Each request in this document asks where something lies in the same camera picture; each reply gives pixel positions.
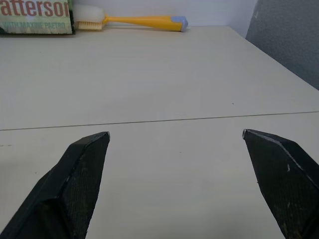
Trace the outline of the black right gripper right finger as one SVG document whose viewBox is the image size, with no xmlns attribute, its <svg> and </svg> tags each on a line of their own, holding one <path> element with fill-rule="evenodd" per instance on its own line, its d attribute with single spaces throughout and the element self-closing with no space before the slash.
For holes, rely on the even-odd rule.
<svg viewBox="0 0 319 239">
<path fill-rule="evenodd" d="M 319 164 L 296 142 L 245 129 L 260 191 L 285 239 L 319 239 Z"/>
</svg>

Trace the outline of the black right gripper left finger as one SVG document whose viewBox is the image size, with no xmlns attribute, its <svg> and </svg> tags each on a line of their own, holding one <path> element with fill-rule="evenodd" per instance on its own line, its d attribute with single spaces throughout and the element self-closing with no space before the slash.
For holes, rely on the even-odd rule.
<svg viewBox="0 0 319 239">
<path fill-rule="evenodd" d="M 103 131 L 69 145 L 38 180 L 0 239 L 85 239 L 109 142 L 109 132 Z"/>
</svg>

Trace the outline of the paperback book with red lettering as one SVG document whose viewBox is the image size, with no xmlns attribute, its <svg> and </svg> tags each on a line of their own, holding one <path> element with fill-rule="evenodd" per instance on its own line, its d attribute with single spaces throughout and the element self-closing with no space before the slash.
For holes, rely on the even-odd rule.
<svg viewBox="0 0 319 239">
<path fill-rule="evenodd" d="M 0 34 L 75 34 L 72 0 L 0 0 Z"/>
</svg>

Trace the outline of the yellow handled scrub brush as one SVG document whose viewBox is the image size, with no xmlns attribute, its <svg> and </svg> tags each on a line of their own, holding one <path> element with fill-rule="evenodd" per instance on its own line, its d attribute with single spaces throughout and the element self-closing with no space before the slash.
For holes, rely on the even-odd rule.
<svg viewBox="0 0 319 239">
<path fill-rule="evenodd" d="M 73 5 L 73 19 L 78 30 L 102 30 L 109 22 L 127 23 L 176 32 L 184 32 L 188 27 L 188 21 L 184 16 L 108 16 L 102 8 L 85 4 Z"/>
</svg>

